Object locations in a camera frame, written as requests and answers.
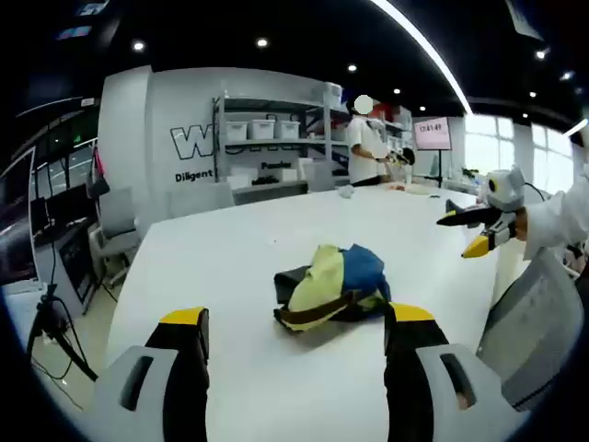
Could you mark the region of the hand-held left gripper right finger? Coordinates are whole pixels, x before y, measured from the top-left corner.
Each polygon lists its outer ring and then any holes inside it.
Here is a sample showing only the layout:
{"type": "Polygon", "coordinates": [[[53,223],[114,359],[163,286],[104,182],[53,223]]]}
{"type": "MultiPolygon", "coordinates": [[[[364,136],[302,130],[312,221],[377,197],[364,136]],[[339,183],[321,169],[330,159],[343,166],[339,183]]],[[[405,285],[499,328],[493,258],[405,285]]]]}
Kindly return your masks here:
{"type": "Polygon", "coordinates": [[[506,441],[528,419],[500,378],[467,347],[450,344],[433,315],[383,305],[390,441],[506,441]]]}

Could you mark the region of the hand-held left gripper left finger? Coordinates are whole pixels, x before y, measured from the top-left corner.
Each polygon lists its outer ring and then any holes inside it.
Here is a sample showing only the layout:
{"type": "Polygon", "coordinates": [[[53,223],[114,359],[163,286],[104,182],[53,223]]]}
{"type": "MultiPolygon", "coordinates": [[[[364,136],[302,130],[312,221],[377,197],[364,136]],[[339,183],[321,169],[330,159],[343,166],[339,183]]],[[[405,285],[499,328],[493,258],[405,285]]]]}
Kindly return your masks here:
{"type": "Polygon", "coordinates": [[[209,310],[175,310],[98,378],[96,441],[205,441],[209,310]]]}

